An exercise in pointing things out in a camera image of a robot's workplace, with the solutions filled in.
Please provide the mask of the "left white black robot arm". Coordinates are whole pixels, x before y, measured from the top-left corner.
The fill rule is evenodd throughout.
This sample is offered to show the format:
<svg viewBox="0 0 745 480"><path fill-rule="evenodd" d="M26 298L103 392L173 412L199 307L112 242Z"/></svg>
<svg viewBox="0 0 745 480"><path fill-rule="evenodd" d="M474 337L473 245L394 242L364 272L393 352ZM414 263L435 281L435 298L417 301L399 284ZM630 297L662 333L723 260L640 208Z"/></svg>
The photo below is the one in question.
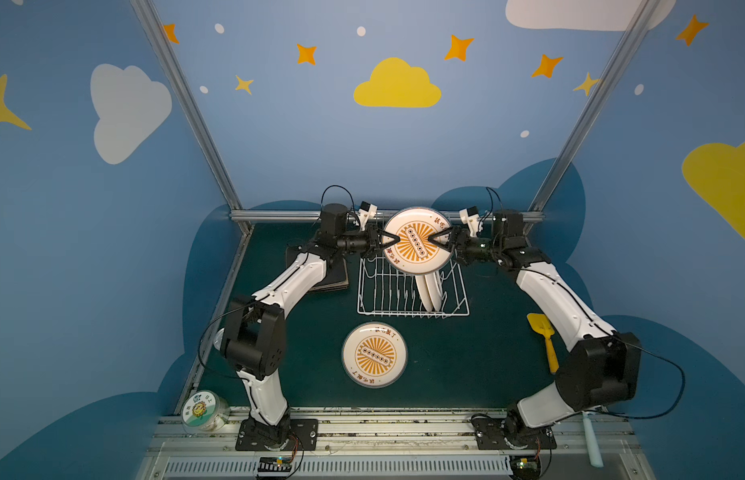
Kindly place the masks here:
<svg viewBox="0 0 745 480"><path fill-rule="evenodd" d="M226 318L216 348L244 384L256 424L277 430L290 416L278 378L286 355L288 314L332 268L344 265L346 255L373 256L399 242L396 235L370 225L377 213L378 207L368 202L356 211L338 203L324 206L320 229L298 248L294 261Z"/></svg>

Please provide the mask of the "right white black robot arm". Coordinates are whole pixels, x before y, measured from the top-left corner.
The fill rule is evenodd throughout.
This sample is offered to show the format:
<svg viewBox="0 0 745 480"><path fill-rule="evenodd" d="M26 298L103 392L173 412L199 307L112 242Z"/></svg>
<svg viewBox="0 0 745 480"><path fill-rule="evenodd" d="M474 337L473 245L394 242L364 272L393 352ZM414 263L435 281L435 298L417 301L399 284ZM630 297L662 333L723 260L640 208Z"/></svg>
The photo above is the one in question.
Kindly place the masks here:
<svg viewBox="0 0 745 480"><path fill-rule="evenodd" d="M480 238L465 224L434 233L429 241L466 264L492 261L508 272L568 349L553 383L509 408L504 430L510 440L519 443L525 435L541 433L592 407L635 397L641 363L638 338L618 332L566 284L549 256L526 236L522 214L495 212L490 238Z"/></svg>

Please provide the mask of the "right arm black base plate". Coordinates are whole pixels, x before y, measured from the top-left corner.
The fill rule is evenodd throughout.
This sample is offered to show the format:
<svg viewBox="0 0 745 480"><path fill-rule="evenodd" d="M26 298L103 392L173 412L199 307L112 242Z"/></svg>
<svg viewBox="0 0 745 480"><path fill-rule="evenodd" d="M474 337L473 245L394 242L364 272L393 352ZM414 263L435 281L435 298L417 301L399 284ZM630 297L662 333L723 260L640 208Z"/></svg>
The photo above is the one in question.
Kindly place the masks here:
<svg viewBox="0 0 745 480"><path fill-rule="evenodd" d="M506 426L506 418L473 416L470 424L474 428L480 450L555 450L558 448L551 428L530 429L512 422Z"/></svg>

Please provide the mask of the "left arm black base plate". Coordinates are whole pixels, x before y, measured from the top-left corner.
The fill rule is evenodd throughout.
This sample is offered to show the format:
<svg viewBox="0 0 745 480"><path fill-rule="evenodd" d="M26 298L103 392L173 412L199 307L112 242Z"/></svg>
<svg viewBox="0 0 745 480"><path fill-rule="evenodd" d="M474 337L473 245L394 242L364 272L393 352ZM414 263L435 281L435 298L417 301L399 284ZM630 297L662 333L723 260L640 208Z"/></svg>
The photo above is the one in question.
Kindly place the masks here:
<svg viewBox="0 0 745 480"><path fill-rule="evenodd" d="M316 419L293 419L277 426L254 419L242 422L236 436L236 451L314 451L318 440Z"/></svg>

